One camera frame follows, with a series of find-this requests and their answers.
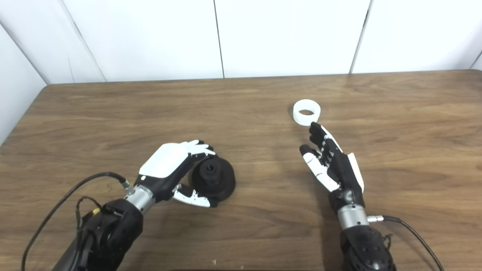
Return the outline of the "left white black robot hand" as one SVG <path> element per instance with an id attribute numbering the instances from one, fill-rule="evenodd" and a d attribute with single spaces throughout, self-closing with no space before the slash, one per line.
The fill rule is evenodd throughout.
<path id="1" fill-rule="evenodd" d="M 182 178 L 197 162 L 216 156 L 214 149 L 200 140 L 166 143 L 141 166 L 133 188 L 125 199 L 142 215 L 154 204 L 175 199 L 193 206 L 216 208 L 215 199 L 201 195 L 181 184 Z"/>

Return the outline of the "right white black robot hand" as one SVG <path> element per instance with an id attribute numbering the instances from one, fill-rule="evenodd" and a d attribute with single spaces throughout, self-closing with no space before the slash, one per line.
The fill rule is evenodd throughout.
<path id="1" fill-rule="evenodd" d="M 300 153 L 315 178 L 327 189 L 330 208 L 341 228 L 368 226 L 364 181 L 354 153 L 344 153 L 332 134 L 316 122 L 310 124 L 309 133 L 310 141 L 318 149 L 301 145 Z"/>

